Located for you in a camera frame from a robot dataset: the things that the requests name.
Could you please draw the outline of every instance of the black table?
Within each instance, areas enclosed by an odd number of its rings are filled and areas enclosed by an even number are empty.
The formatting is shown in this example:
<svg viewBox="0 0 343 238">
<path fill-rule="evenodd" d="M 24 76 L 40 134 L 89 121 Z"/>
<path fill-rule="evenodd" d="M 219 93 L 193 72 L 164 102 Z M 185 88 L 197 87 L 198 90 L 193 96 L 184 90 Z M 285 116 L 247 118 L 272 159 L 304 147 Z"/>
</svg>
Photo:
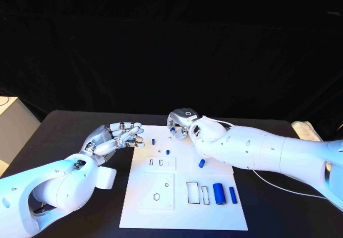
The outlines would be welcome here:
<svg viewBox="0 0 343 238">
<path fill-rule="evenodd" d="M 291 125 L 285 121 L 222 120 L 296 138 Z M 79 152 L 87 134 L 99 125 L 121 121 L 165 125 L 167 116 L 51 112 L 2 177 L 64 159 Z M 343 212 L 327 200 L 279 190 L 268 185 L 252 171 L 237 168 L 233 168 L 234 180 L 249 231 L 119 229 L 132 152 L 132 148 L 118 150 L 103 164 L 116 169 L 112 189 L 95 189 L 82 209 L 59 219 L 36 237 L 343 237 Z M 296 192 L 317 194 L 308 185 L 286 176 L 272 172 L 259 172 L 259 174 L 278 186 Z"/>
</svg>

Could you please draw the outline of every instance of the rectangular hole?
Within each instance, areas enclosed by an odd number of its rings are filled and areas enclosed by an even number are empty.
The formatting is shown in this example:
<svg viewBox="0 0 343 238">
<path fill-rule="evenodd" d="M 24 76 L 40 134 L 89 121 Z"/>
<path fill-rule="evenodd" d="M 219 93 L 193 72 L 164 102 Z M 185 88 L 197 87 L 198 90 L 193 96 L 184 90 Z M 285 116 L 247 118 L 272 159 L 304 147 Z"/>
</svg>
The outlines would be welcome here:
<svg viewBox="0 0 343 238">
<path fill-rule="evenodd" d="M 201 187 L 201 200 L 203 200 L 203 205 L 209 205 L 209 190 L 207 190 L 207 187 Z"/>
<path fill-rule="evenodd" d="M 187 202 L 200 204 L 197 182 L 187 182 Z"/>
</svg>

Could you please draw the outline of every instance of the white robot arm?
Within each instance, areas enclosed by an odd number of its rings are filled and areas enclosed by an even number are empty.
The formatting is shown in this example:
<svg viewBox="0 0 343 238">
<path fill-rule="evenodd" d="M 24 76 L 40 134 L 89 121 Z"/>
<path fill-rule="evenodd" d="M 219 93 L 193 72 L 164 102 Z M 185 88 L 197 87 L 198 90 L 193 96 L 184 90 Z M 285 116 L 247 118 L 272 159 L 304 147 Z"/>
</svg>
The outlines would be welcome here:
<svg viewBox="0 0 343 238">
<path fill-rule="evenodd" d="M 99 167 L 115 150 L 142 147 L 139 123 L 102 125 L 87 136 L 80 152 L 0 179 L 0 237 L 34 236 L 87 202 L 93 188 L 111 189 L 115 170 Z M 33 212 L 28 195 L 51 209 Z"/>
<path fill-rule="evenodd" d="M 200 117 L 191 109 L 170 113 L 167 127 L 177 139 L 190 136 L 204 158 L 247 170 L 278 172 L 307 183 L 343 209 L 343 140 L 317 142 L 273 135 L 256 128 Z M 332 164 L 325 177 L 325 162 Z"/>
</svg>

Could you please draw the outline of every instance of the white board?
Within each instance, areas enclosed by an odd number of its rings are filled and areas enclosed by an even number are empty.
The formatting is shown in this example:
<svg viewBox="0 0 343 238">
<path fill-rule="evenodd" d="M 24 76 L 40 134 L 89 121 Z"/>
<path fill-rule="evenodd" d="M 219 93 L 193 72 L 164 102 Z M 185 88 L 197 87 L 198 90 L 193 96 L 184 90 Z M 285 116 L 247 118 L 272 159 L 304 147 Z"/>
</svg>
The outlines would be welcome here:
<svg viewBox="0 0 343 238">
<path fill-rule="evenodd" d="M 203 158 L 190 138 L 168 139 L 171 134 L 165 126 L 144 125 L 142 129 L 145 147 L 134 149 L 119 228 L 246 231 L 232 167 L 214 159 L 204 159 L 200 168 Z M 197 183 L 200 204 L 187 202 L 187 182 Z M 214 183 L 223 185 L 224 205 L 214 202 Z M 209 200 L 209 205 L 203 204 L 203 186 L 207 187 L 204 201 Z M 230 200 L 229 187 L 234 188 L 236 204 Z"/>
</svg>

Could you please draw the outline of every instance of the blue cylinder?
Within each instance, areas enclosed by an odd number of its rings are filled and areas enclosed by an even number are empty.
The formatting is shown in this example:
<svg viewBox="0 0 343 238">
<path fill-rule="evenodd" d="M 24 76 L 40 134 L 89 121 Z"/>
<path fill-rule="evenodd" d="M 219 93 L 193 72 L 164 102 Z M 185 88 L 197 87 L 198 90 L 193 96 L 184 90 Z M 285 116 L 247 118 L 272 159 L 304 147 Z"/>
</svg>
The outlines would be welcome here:
<svg viewBox="0 0 343 238">
<path fill-rule="evenodd" d="M 232 199 L 232 203 L 236 204 L 237 200 L 236 200 L 236 195 L 234 195 L 233 187 L 230 187 L 230 199 Z"/>
<path fill-rule="evenodd" d="M 204 165 L 204 160 L 200 160 L 198 167 L 201 168 Z"/>
<path fill-rule="evenodd" d="M 226 204 L 224 194 L 223 194 L 223 185 L 220 183 L 213 184 L 213 192 L 216 198 L 216 205 Z"/>
</svg>

